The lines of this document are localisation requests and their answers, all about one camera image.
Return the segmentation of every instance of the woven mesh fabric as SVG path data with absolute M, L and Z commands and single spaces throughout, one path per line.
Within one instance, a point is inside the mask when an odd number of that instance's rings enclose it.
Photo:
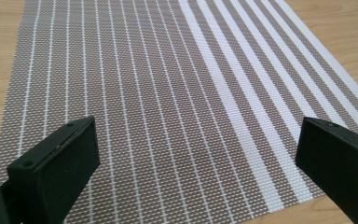
M 87 115 L 102 165 L 65 222 L 238 223 L 323 195 L 301 122 L 358 133 L 358 86 L 282 0 L 26 0 L 0 182 Z

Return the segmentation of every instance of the wooden table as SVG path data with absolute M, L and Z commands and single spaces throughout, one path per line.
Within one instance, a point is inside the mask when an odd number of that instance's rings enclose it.
M 358 0 L 286 0 L 358 83 Z M 23 0 L 0 0 L 0 122 Z M 286 208 L 246 224 L 351 223 L 327 197 Z

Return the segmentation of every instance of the wooden surface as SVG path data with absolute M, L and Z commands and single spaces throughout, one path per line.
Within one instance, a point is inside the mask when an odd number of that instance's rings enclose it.
M 286 0 L 358 83 L 358 0 Z M 23 0 L 0 0 L 0 121 Z M 302 203 L 246 224 L 351 223 L 327 197 Z

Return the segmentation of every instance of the white stripe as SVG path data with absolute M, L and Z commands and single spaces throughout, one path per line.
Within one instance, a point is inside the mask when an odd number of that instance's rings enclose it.
M 66 12 L 66 53 L 65 53 L 65 120 L 68 122 L 69 117 L 69 21 L 71 16 L 71 0 L 68 0 Z
M 152 26 L 152 32 L 153 32 L 153 35 L 154 35 L 155 40 L 156 40 L 156 43 L 157 43 L 158 54 L 159 54 L 159 57 L 160 57 L 160 59 L 161 59 L 161 61 L 162 61 L 162 65 L 163 65 L 163 68 L 164 68 L 164 73 L 165 73 L 165 76 L 166 76 L 167 79 L 168 79 L 168 83 L 169 83 L 170 90 L 171 90 L 171 95 L 172 95 L 172 98 L 173 98 L 173 101 L 174 101 L 176 110 L 177 110 L 177 112 L 178 112 L 178 117 L 179 117 L 179 120 L 180 120 L 180 124 L 181 124 L 181 126 L 182 126 L 182 131 L 183 131 L 183 133 L 184 133 L 184 135 L 185 135 L 186 145 L 187 145 L 187 148 L 189 148 L 189 150 L 190 150 L 190 160 L 191 160 L 193 169 L 194 169 L 194 171 L 195 171 L 196 178 L 197 178 L 199 187 L 200 187 L 201 192 L 202 192 L 203 200 L 204 200 L 203 189 L 202 189 L 202 185 L 201 185 L 201 182 L 200 182 L 200 175 L 199 175 L 199 172 L 198 172 L 198 170 L 197 170 L 196 163 L 195 163 L 194 158 L 193 158 L 193 153 L 191 152 L 190 144 L 188 143 L 188 138 L 187 138 L 187 136 L 186 136 L 186 131 L 184 130 L 184 126 L 183 126 L 182 115 L 181 115 L 181 113 L 180 113 L 178 104 L 177 104 L 177 102 L 176 102 L 175 95 L 173 94 L 172 85 L 171 85 L 171 82 L 170 82 L 169 77 L 168 77 L 167 66 L 166 66 L 166 64 L 165 64 L 164 57 L 163 57 L 162 52 L 161 52 L 161 47 L 160 47 L 159 42 L 158 42 L 156 30 L 155 30 L 153 21 L 152 21 L 152 19 L 151 19 L 149 7 L 148 7 L 148 5 L 147 5 L 146 0 L 145 0 L 145 5 L 146 5 L 147 16 L 148 16 L 148 18 L 149 18 L 150 25 Z M 177 171 L 177 166 L 176 166 L 176 161 L 175 161 L 174 154 L 173 154 L 173 148 L 172 148 L 172 143 L 171 143 L 171 140 L 170 140 L 170 135 L 169 135 L 169 133 L 168 133 L 168 128 L 167 128 L 167 125 L 166 125 L 166 123 L 165 123 L 164 114 L 163 114 L 162 107 L 161 107 L 160 100 L 159 100 L 159 96 L 158 96 L 158 90 L 157 90 L 157 87 L 156 87 L 156 82 L 155 82 L 154 76 L 151 76 L 151 78 L 152 78 L 153 90 L 154 90 L 154 93 L 155 93 L 155 95 L 156 95 L 156 99 L 157 99 L 157 101 L 158 101 L 158 111 L 159 111 L 159 114 L 160 114 L 160 116 L 161 116 L 161 121 L 162 121 L 163 129 L 164 129 L 165 139 L 166 139 L 166 141 L 167 141 L 168 149 L 169 149 L 170 156 L 171 156 L 173 172 L 175 173 L 176 183 L 177 183 L 177 186 L 178 186 L 178 188 L 179 188 L 179 194 L 180 194 L 180 197 L 181 197 L 181 203 L 182 203 L 182 206 L 183 206 L 183 208 L 184 208 L 184 210 L 185 210 L 186 221 L 187 221 L 187 223 L 191 223 L 190 216 L 188 215 L 188 209 L 187 209 L 187 203 L 186 203 L 185 194 L 183 193 L 182 183 L 181 183 L 181 180 L 180 180 L 179 173 L 178 173 L 178 171 Z
M 115 27 L 113 24 L 113 14 L 112 14 L 112 7 L 110 4 L 110 0 L 107 1 L 107 5 L 109 8 L 109 20 L 110 20 L 110 29 L 112 31 L 112 41 L 113 41 L 113 47 L 115 51 L 115 61 L 116 61 L 116 68 L 117 68 L 117 76 L 121 78 L 120 73 L 120 64 L 118 62 L 118 54 L 117 54 L 117 45 L 116 45 L 116 37 L 115 37 Z M 110 178 L 112 180 L 112 189 L 113 189 L 113 208 L 115 212 L 115 222 L 118 223 L 118 209 L 117 209 L 117 195 L 116 195 L 116 181 L 115 181 L 115 175 L 114 175 L 114 168 L 113 168 L 113 157 L 112 157 L 112 150 L 111 147 L 111 141 L 108 141 L 108 158 L 109 158 L 109 169 L 110 169 Z
M 43 138 L 46 138 L 48 133 L 48 98 L 50 96 L 50 80 L 51 80 L 51 61 L 53 57 L 53 38 L 54 38 L 54 19 L 55 19 L 56 1 L 53 1 L 53 9 L 51 12 L 50 21 L 50 37 L 48 43 L 48 80 L 46 86 L 46 100 L 45 100 L 45 116 L 43 119 Z
M 264 200 L 266 201 L 268 210 L 270 212 L 283 209 L 283 204 L 281 197 L 278 194 L 274 184 L 272 183 L 269 172 L 261 159 L 261 156 L 257 150 L 257 146 L 252 139 L 252 136 L 247 128 L 246 123 L 241 117 L 241 112 L 237 106 L 237 103 L 234 100 L 234 97 L 231 95 L 230 89 L 223 77 L 222 72 L 217 65 L 211 49 L 208 46 L 208 43 L 203 35 L 200 26 L 188 5 L 187 1 L 180 1 L 180 7 L 184 12 L 186 17 L 187 24 L 189 24 L 190 31 L 194 36 L 196 43 L 200 49 L 202 58 L 204 59 L 213 83 L 217 89 L 217 92 L 222 99 L 223 106 L 227 111 L 231 125 L 234 128 L 235 133 L 238 136 L 241 147 L 243 149 L 246 160 L 249 162 L 252 172 L 255 175 L 255 180 L 260 191 L 263 195 Z
M 300 128 L 296 122 L 295 117 L 293 117 L 292 113 L 290 112 L 289 108 L 287 107 L 287 104 L 279 94 L 278 90 L 276 89 L 274 83 L 270 79 L 269 75 L 267 74 L 266 70 L 264 69 L 261 62 L 257 59 L 257 56 L 255 55 L 255 52 L 249 45 L 247 39 L 241 34 L 240 28 L 237 26 L 236 22 L 232 19 L 230 16 L 230 13 L 227 11 L 226 6 L 223 4 L 221 0 L 216 0 L 217 8 L 221 11 L 222 16 L 224 17 L 228 27 L 232 31 L 232 34 L 234 34 L 235 38 L 237 39 L 237 42 L 241 46 L 241 49 L 243 52 L 246 52 L 246 55 L 248 56 L 249 62 L 251 63 L 252 67 L 257 72 L 257 75 L 259 76 L 260 80 L 262 81 L 264 87 L 266 90 L 268 90 L 268 95 L 271 97 L 271 100 L 273 104 L 275 104 L 276 108 L 278 109 L 278 112 L 280 113 L 283 121 L 285 122 L 287 128 L 289 129 L 289 132 L 291 132 L 291 135 L 297 139 L 299 137 L 299 131 Z M 241 5 L 234 1 L 234 7 L 238 9 L 242 8 Z M 255 39 L 257 40 L 257 43 L 260 45 L 260 41 L 264 40 L 263 36 L 258 32 L 257 28 L 255 26 L 252 26 L 249 24 L 251 18 L 246 14 L 245 11 L 239 11 L 242 17 L 242 19 L 246 22 L 246 25 L 248 26 L 249 30 L 251 31 L 252 35 L 255 35 Z M 212 25 L 217 25 L 217 21 L 211 21 Z M 272 125 L 272 122 L 269 119 L 269 115 L 266 113 L 266 110 L 263 108 L 261 102 L 259 101 L 257 94 L 255 93 L 255 90 L 250 83 L 247 76 L 244 76 L 245 72 L 241 68 L 241 64 L 236 58 L 234 52 L 231 48 L 224 48 L 225 45 L 229 46 L 226 38 L 224 37 L 224 34 L 221 32 L 220 29 L 216 29 L 216 39 L 218 36 L 217 42 L 220 45 L 220 48 L 225 53 L 225 56 L 229 59 L 232 58 L 233 60 L 228 60 L 228 63 L 230 64 L 234 75 L 236 76 L 237 80 L 239 81 L 241 88 L 243 90 L 244 95 L 249 96 L 248 101 L 251 105 L 252 109 L 255 112 L 255 116 L 259 123 L 261 124 L 260 127 L 263 129 L 264 133 L 266 134 L 267 140 L 270 143 L 272 150 L 278 159 L 278 162 L 280 166 L 282 167 L 283 173 L 287 177 L 287 180 L 289 181 L 290 186 L 293 189 L 293 192 L 295 193 L 298 201 L 300 203 L 312 200 L 312 194 L 310 193 L 310 190 L 307 187 L 307 184 L 301 177 L 299 171 L 297 170 L 295 164 L 293 163 L 290 155 L 287 152 L 287 149 L 285 148 L 285 145 L 283 144 L 278 132 Z M 263 47 L 268 46 L 266 42 L 262 43 Z M 268 58 L 270 59 L 271 56 L 275 56 L 272 49 L 270 51 L 267 51 Z
M 348 72 L 284 1 L 277 0 L 276 2 L 280 5 L 281 9 L 287 14 L 287 16 L 292 18 L 292 22 L 298 27 L 298 29 L 309 40 L 309 42 L 312 43 L 312 45 L 324 58 L 324 60 L 330 64 L 331 68 L 336 72 L 337 76 L 341 78 L 345 85 L 354 93 L 358 99 L 358 84 L 353 80 Z
M 122 0 L 120 0 L 120 4 L 121 4 L 121 6 L 120 6 L 121 7 L 121 12 L 123 13 L 124 26 L 125 26 L 125 29 L 126 29 L 126 37 L 127 37 L 127 40 L 128 40 L 128 43 L 129 43 L 129 48 L 130 48 L 132 71 L 136 75 L 136 67 L 135 67 L 135 60 L 133 58 L 133 52 L 132 52 L 132 46 L 131 46 L 131 40 L 130 40 L 130 33 L 129 33 L 128 26 L 127 26 L 126 12 L 124 10 Z M 121 80 L 120 80 L 120 87 L 121 87 L 121 91 L 123 91 Z M 128 136 L 128 143 L 129 143 L 131 171 L 132 171 L 132 177 L 133 177 L 133 184 L 134 184 L 134 187 L 135 187 L 134 189 L 135 189 L 135 197 L 136 197 L 136 206 L 138 207 L 139 222 L 142 224 L 142 223 L 144 223 L 144 215 L 143 215 L 143 212 L 142 212 L 141 196 L 139 194 L 138 180 L 137 180 L 137 177 L 136 177 L 135 160 L 133 159 L 133 148 L 131 146 L 130 127 L 129 127 L 129 123 L 128 123 L 128 120 L 127 120 L 127 109 L 124 110 L 124 114 L 125 114 L 124 120 L 126 121 L 126 133 L 127 133 L 127 136 Z
M 152 68 L 151 68 L 151 65 L 150 65 L 149 56 L 147 54 L 147 48 L 146 48 L 146 45 L 145 45 L 144 34 L 142 32 L 142 27 L 141 27 L 141 23 L 140 23 L 139 16 L 138 16 L 138 11 L 137 11 L 135 2 L 133 0 L 132 0 L 132 4 L 133 4 L 133 7 L 134 7 L 136 20 L 138 21 L 137 23 L 138 23 L 139 33 L 140 33 L 141 39 L 142 39 L 142 45 L 143 45 L 144 50 L 145 50 L 145 57 L 146 57 L 146 60 L 147 60 L 147 67 L 149 69 L 149 76 L 152 77 L 153 72 L 152 72 Z M 139 88 L 140 83 L 139 83 L 138 75 L 137 75 L 136 72 L 134 73 L 134 76 L 135 76 L 136 90 L 138 92 L 138 99 L 139 99 L 139 102 L 140 102 L 140 105 L 141 105 L 142 119 L 144 121 L 144 126 L 145 126 L 145 133 L 146 133 L 146 139 L 147 139 L 147 148 L 149 149 L 150 158 L 152 160 L 153 176 L 154 176 L 156 186 L 157 186 L 157 190 L 158 190 L 158 200 L 159 200 L 160 210 L 161 210 L 161 213 L 162 213 L 162 219 L 164 220 L 163 223 L 168 223 L 167 214 L 165 212 L 164 199 L 162 198 L 161 185 L 159 183 L 159 178 L 158 178 L 158 171 L 157 171 L 155 156 L 154 156 L 154 152 L 153 152 L 154 149 L 152 147 L 151 137 L 150 137 L 150 133 L 149 133 L 149 127 L 148 127 L 147 119 L 146 119 L 144 100 L 143 100 L 143 97 L 142 97 L 141 89 Z
M 113 203 L 114 203 L 114 209 L 115 209 L 114 213 L 115 213 L 115 215 L 117 215 L 117 208 L 115 207 L 115 204 L 116 204 L 116 181 L 115 181 L 115 174 L 114 174 L 114 168 L 113 168 L 112 139 L 111 139 L 110 125 L 109 125 L 109 111 L 108 111 L 108 106 L 107 106 L 105 75 L 104 75 L 104 68 L 103 68 L 103 50 L 102 50 L 102 44 L 101 44 L 100 16 L 98 14 L 97 0 L 95 0 L 95 16 L 96 16 L 96 23 L 97 23 L 96 28 L 97 28 L 97 36 L 98 36 L 98 55 L 99 55 L 99 59 L 100 59 L 101 84 L 103 87 L 103 89 L 102 89 L 102 91 L 103 91 L 103 114 L 104 114 L 104 127 L 105 127 L 105 133 L 106 133 L 107 153 L 108 153 L 108 160 L 109 160 L 109 171 L 110 171 L 109 174 L 110 174 L 110 179 L 111 179 L 112 196 L 113 196 Z
M 211 104 L 210 104 L 210 102 L 209 102 L 208 96 L 207 96 L 207 94 L 206 94 L 206 92 L 205 92 L 205 89 L 204 89 L 204 87 L 202 86 L 202 83 L 201 83 L 201 81 L 200 81 L 200 75 L 199 75 L 199 73 L 198 73 L 198 71 L 197 71 L 197 69 L 196 69 L 196 66 L 195 66 L 195 64 L 194 64 L 194 62 L 193 62 L 193 59 L 192 59 L 192 57 L 191 57 L 191 54 L 190 54 L 190 52 L 188 51 L 188 48 L 187 48 L 185 39 L 183 38 L 183 35 L 182 35 L 182 33 L 180 32 L 180 28 L 179 28 L 178 22 L 177 22 L 177 20 L 176 20 L 176 18 L 175 18 L 175 15 L 174 15 L 174 13 L 173 13 L 172 8 L 171 8 L 171 3 L 170 3 L 170 1 L 167 1 L 167 3 L 168 3 L 168 6 L 169 6 L 169 8 L 170 8 L 170 11 L 171 11 L 171 13 L 172 13 L 173 20 L 175 21 L 176 29 L 179 31 L 179 35 L 180 35 L 181 40 L 182 40 L 182 42 L 183 42 L 183 44 L 184 44 L 184 46 L 185 46 L 186 54 L 187 54 L 188 59 L 190 60 L 191 67 L 193 68 L 194 74 L 196 74 L 196 78 L 197 78 L 197 81 L 198 81 L 198 83 L 199 83 L 200 89 L 201 89 L 201 91 L 202 91 L 202 95 L 203 95 L 203 97 L 204 97 L 204 99 L 205 99 L 205 102 L 206 102 L 206 104 L 207 104 L 207 106 L 208 106 L 209 112 L 210 112 L 211 115 L 212 115 L 214 127 L 216 128 L 217 132 L 219 133 L 219 138 L 220 138 L 220 140 L 221 140 L 221 142 L 222 142 L 222 144 L 223 144 L 223 148 L 225 149 L 225 152 L 227 153 L 227 157 L 228 157 L 229 163 L 230 163 L 230 165 L 231 165 L 231 169 L 233 170 L 234 175 L 235 175 L 235 178 L 236 178 L 236 180 L 237 180 L 237 183 L 238 183 L 238 185 L 239 185 L 239 187 L 240 187 L 241 194 L 242 194 L 242 198 L 243 198 L 244 201 L 245 201 L 246 208 L 248 209 L 249 215 L 251 216 L 251 218 L 254 218 L 254 217 L 255 217 L 255 216 L 254 216 L 254 212 L 252 211 L 252 207 L 251 207 L 251 205 L 249 204 L 249 201 L 248 201 L 248 199 L 247 199 L 247 197 L 246 197 L 245 187 L 242 185 L 241 180 L 240 180 L 240 178 L 239 178 L 239 175 L 238 175 L 238 173 L 237 173 L 237 170 L 236 170 L 236 168 L 235 168 L 234 162 L 232 161 L 231 156 L 230 156 L 229 153 L 228 153 L 228 148 L 227 148 L 227 145 L 226 145 L 226 141 L 225 141 L 225 139 L 224 139 L 224 137 L 223 137 L 223 135 L 222 135 L 222 131 L 220 130 L 220 127 L 219 127 L 219 125 L 218 125 L 218 123 L 217 123 L 216 116 L 215 116 L 215 114 L 214 114 L 214 112 L 213 112 L 213 110 L 212 110 L 212 107 L 211 107 Z
M 299 105 L 299 108 L 301 109 L 304 116 L 307 117 L 316 117 L 315 112 L 311 108 L 310 104 L 304 97 L 304 95 L 301 93 L 300 89 L 296 85 L 296 83 L 292 80 L 290 75 L 287 73 L 286 69 L 283 67 L 281 61 L 278 59 L 274 51 L 271 49 L 269 44 L 267 43 L 266 39 L 260 34 L 257 27 L 253 23 L 252 19 L 249 17 L 249 15 L 246 13 L 246 11 L 242 8 L 241 4 L 238 2 L 238 0 L 233 0 L 232 5 L 237 10 L 238 14 L 240 15 L 242 21 L 246 24 L 248 29 L 251 31 L 252 36 L 255 38 L 256 42 L 258 43 L 259 47 L 263 50 L 269 61 L 271 62 L 272 66 L 275 68 L 276 72 L 280 75 L 282 81 L 284 82 L 287 90 L 291 93 L 293 98 L 295 99 L 296 103 Z M 257 16 L 263 16 L 261 11 L 256 11 L 255 14 Z M 241 34 L 240 28 L 236 25 L 234 20 L 229 16 L 230 20 L 230 27 L 233 31 L 233 34 L 236 36 L 236 39 L 238 43 L 241 45 L 241 48 L 244 52 L 247 54 L 250 54 L 250 61 L 256 61 L 256 56 L 254 54 L 254 51 L 248 51 L 250 49 L 250 45 L 245 39 L 245 37 Z M 263 82 L 264 87 L 268 90 L 268 94 L 272 99 L 272 102 L 275 104 L 275 106 L 278 109 L 278 112 L 280 113 L 281 117 L 283 118 L 286 127 L 289 129 L 289 132 L 294 137 L 296 142 L 298 143 L 298 137 L 300 134 L 300 126 L 297 124 L 295 117 L 290 112 L 290 109 L 288 108 L 286 102 L 283 100 L 281 95 L 279 94 L 278 90 L 276 89 L 275 85 L 273 84 L 272 80 L 270 79 L 270 76 L 268 75 L 267 71 L 263 68 L 261 63 L 259 61 L 255 62 L 256 66 L 260 66 L 262 71 L 258 73 L 260 76 L 260 80 Z
M 87 91 L 87 61 L 86 61 L 86 34 L 85 34 L 85 24 L 84 24 L 84 1 L 81 1 L 81 18 L 82 18 L 82 42 L 83 42 L 83 76 L 84 76 L 84 104 L 85 109 L 84 113 L 85 116 L 89 115 L 89 107 L 88 107 L 88 91 Z M 89 194 L 89 222 L 93 223 L 94 216 L 92 214 L 92 180 L 89 180 L 89 183 L 87 184 L 88 187 L 88 194 Z
M 169 34 L 169 32 L 168 32 L 168 29 L 167 29 L 167 25 L 166 25 L 166 23 L 164 22 L 164 17 L 163 17 L 163 15 L 162 15 L 162 13 L 161 13 L 161 9 L 160 9 L 160 7 L 159 7 L 159 3 L 157 2 L 157 4 L 158 4 L 158 12 L 159 12 L 159 15 L 160 15 L 160 17 L 161 17 L 161 20 L 163 21 L 165 33 L 167 34 L 168 40 L 170 41 L 170 45 L 171 45 L 171 48 L 172 48 L 172 53 L 173 53 L 173 55 L 174 55 L 174 57 L 175 57 L 176 64 L 178 65 L 179 73 L 180 73 L 180 75 L 181 75 L 181 78 L 182 78 L 182 80 L 183 80 L 183 82 L 184 82 L 184 84 L 185 84 L 185 88 L 186 88 L 186 93 L 187 93 L 188 99 L 189 99 L 189 101 L 190 101 L 190 103 L 191 103 L 191 107 L 192 107 L 193 112 L 194 112 L 194 115 L 195 115 L 195 117 L 196 117 L 196 121 L 197 121 L 197 124 L 198 124 L 199 129 L 200 129 L 200 134 L 201 134 L 201 136 L 202 136 L 203 143 L 204 143 L 204 145 L 205 145 L 205 148 L 207 149 L 208 156 L 209 156 L 209 160 L 211 161 L 211 164 L 212 164 L 212 167 L 213 167 L 214 176 L 215 176 L 216 179 L 217 179 L 217 183 L 218 183 L 219 189 L 220 189 L 220 191 L 221 191 L 221 193 L 222 193 L 223 200 L 224 200 L 224 202 L 225 202 L 226 209 L 227 209 L 228 215 L 229 215 L 229 217 L 230 217 L 230 219 L 231 219 L 231 222 L 232 222 L 232 223 L 235 223 L 236 221 L 235 221 L 235 218 L 234 218 L 234 216 L 233 216 L 233 214 L 232 214 L 232 212 L 231 212 L 231 208 L 230 208 L 230 205 L 229 205 L 229 202 L 228 202 L 226 193 L 225 193 L 225 189 L 224 189 L 224 187 L 223 187 L 223 185 L 222 185 L 222 183 L 221 183 L 220 175 L 219 175 L 219 173 L 218 173 L 218 171 L 217 171 L 217 168 L 216 168 L 216 165 L 215 165 L 215 162 L 214 162 L 214 159 L 213 159 L 213 155 L 212 155 L 212 152 L 211 152 L 211 148 L 210 148 L 209 143 L 208 143 L 208 140 L 206 139 L 206 136 L 205 136 L 205 134 L 204 134 L 204 130 L 203 130 L 201 124 L 200 124 L 200 117 L 199 117 L 199 114 L 198 114 L 198 112 L 197 112 L 197 108 L 196 108 L 195 105 L 194 105 L 194 101 L 193 101 L 193 98 L 192 98 L 192 96 L 191 96 L 190 90 L 188 89 L 188 86 L 187 86 L 187 84 L 186 84 L 186 78 L 185 78 L 185 75 L 184 75 L 184 73 L 183 73 L 182 66 L 181 66 L 181 64 L 179 63 L 179 60 L 178 60 L 178 57 L 177 57 L 177 54 L 176 54 L 176 50 L 175 50 L 175 48 L 174 48 L 174 46 L 173 46 L 173 43 L 172 43 L 172 40 L 171 40 L 171 36 L 170 36 L 170 34 Z M 208 218 L 209 218 L 209 220 L 210 220 L 211 222 L 213 222 L 212 217 L 211 217 L 210 214 L 209 214 Z
M 289 62 L 293 65 L 293 67 L 296 69 L 296 72 L 299 74 L 299 76 L 304 80 L 304 83 L 309 87 L 310 91 L 315 95 L 316 100 L 319 102 L 321 107 L 324 109 L 326 114 L 336 122 L 339 122 L 341 124 L 344 124 L 343 119 L 338 114 L 336 109 L 329 103 L 329 101 L 325 98 L 324 94 L 320 91 L 319 87 L 316 85 L 316 83 L 313 82 L 312 78 L 309 76 L 308 72 L 305 70 L 305 68 L 301 65 L 298 58 L 295 56 L 295 54 L 287 47 L 287 45 L 284 43 L 284 41 L 281 39 L 279 34 L 275 31 L 275 29 L 270 25 L 267 18 L 265 18 L 264 14 L 256 7 L 254 6 L 253 1 L 248 2 L 249 6 L 252 8 L 252 10 L 257 15 L 257 18 L 260 19 L 263 22 L 263 25 L 268 30 L 269 34 L 272 36 L 276 44 L 279 46 L 279 48 L 282 50 L 284 56 L 287 58 Z M 288 88 L 289 90 L 297 88 L 296 84 L 293 83 L 293 86 Z M 293 94 L 295 99 L 302 95 L 300 94 Z M 310 117 L 316 117 L 315 114 L 305 114 L 306 116 Z
M 268 11 L 273 15 L 274 19 L 280 24 L 280 26 L 283 28 L 283 30 L 291 37 L 292 41 L 295 43 L 299 51 L 304 55 L 304 57 L 310 62 L 311 66 L 315 69 L 316 73 L 319 75 L 319 77 L 323 80 L 323 82 L 327 85 L 328 88 L 331 90 L 331 92 L 337 97 L 338 101 L 342 104 L 342 106 L 348 111 L 348 113 L 351 115 L 353 120 L 358 124 L 358 111 L 357 109 L 351 104 L 351 102 L 347 99 L 347 97 L 344 95 L 344 93 L 339 89 L 339 87 L 336 85 L 336 83 L 333 81 L 333 79 L 324 71 L 324 69 L 321 67 L 321 65 L 316 61 L 316 59 L 313 57 L 313 55 L 310 53 L 310 51 L 307 49 L 306 46 L 304 46 L 301 42 L 301 40 L 296 36 L 296 34 L 292 31 L 292 29 L 286 24 L 286 22 L 281 18 L 281 16 L 275 11 L 275 8 L 268 2 L 263 1 L 263 4 L 266 6 Z M 344 125 L 344 123 L 339 120 L 335 121 L 332 120 L 335 123 L 339 123 L 342 126 L 347 127 Z
M 83 88 L 84 88 L 84 107 L 86 115 L 89 111 L 89 92 L 87 88 L 87 58 L 86 58 L 86 33 L 85 33 L 85 24 L 84 24 L 84 1 L 81 1 L 81 32 L 82 32 L 82 49 L 83 49 Z
M 32 73 L 34 71 L 34 47 L 36 45 L 36 30 L 37 30 L 37 24 L 39 23 L 40 7 L 41 7 L 41 0 L 38 1 L 36 18 L 34 20 L 32 48 L 31 48 L 30 64 L 28 66 L 28 78 L 27 78 L 27 87 L 25 91 L 24 107 L 22 109 L 21 128 L 20 128 L 20 137 L 19 137 L 20 141 L 19 141 L 19 147 L 17 148 L 17 157 L 21 155 L 22 144 L 24 140 L 25 122 L 27 119 L 28 101 L 30 98 L 30 91 L 31 91 L 31 82 L 32 82 L 31 79 L 32 79 Z
M 202 4 L 200 4 L 200 8 L 207 18 L 207 22 L 209 23 L 210 27 L 219 27 L 217 21 L 214 19 L 213 13 L 209 10 L 206 2 L 200 0 Z M 222 11 L 222 15 L 225 18 L 227 25 L 232 30 L 232 33 L 236 36 L 237 41 L 241 45 L 241 49 L 243 52 L 246 52 L 248 59 L 254 68 L 255 71 L 259 71 L 257 73 L 260 76 L 260 79 L 264 79 L 263 84 L 268 89 L 268 93 L 273 92 L 271 97 L 274 95 L 276 97 L 272 98 L 274 103 L 278 102 L 277 108 L 279 110 L 283 110 L 284 113 L 288 113 L 291 115 L 290 110 L 286 107 L 284 100 L 275 89 L 274 84 L 269 79 L 267 72 L 264 70 L 263 65 L 260 61 L 257 60 L 257 56 L 253 52 L 252 48 L 248 44 L 247 40 L 240 35 L 241 30 L 235 25 L 235 21 L 229 17 L 229 12 L 227 11 L 225 5 L 219 1 L 217 7 Z M 312 199 L 312 195 L 308 190 L 308 187 L 304 180 L 302 179 L 299 171 L 297 170 L 294 162 L 292 161 L 285 145 L 283 144 L 278 132 L 276 131 L 275 127 L 272 125 L 270 121 L 269 115 L 266 112 L 266 109 L 260 102 L 257 94 L 255 93 L 255 89 L 252 86 L 252 83 L 249 81 L 248 77 L 245 75 L 245 71 L 243 71 L 240 62 L 238 61 L 237 57 L 235 56 L 233 50 L 229 47 L 229 44 L 220 29 L 213 29 L 213 34 L 219 44 L 220 48 L 222 49 L 223 53 L 225 54 L 228 64 L 230 65 L 236 79 L 238 80 L 241 89 L 243 90 L 244 96 L 247 98 L 255 117 L 260 124 L 261 129 L 263 130 L 269 144 L 271 145 L 271 149 L 278 160 L 278 163 L 282 167 L 283 173 L 286 176 L 287 180 L 289 181 L 290 186 L 293 189 L 293 192 L 297 196 L 300 202 L 309 201 Z M 283 119 L 292 119 L 293 122 L 288 122 L 287 125 L 297 125 L 295 118 L 287 118 L 283 117 Z

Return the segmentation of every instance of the striped fabric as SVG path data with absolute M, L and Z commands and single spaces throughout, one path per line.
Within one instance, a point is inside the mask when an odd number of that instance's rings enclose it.
M 0 182 L 87 115 L 102 165 L 65 222 L 238 223 L 323 195 L 301 122 L 358 133 L 358 86 L 283 0 L 26 0 Z

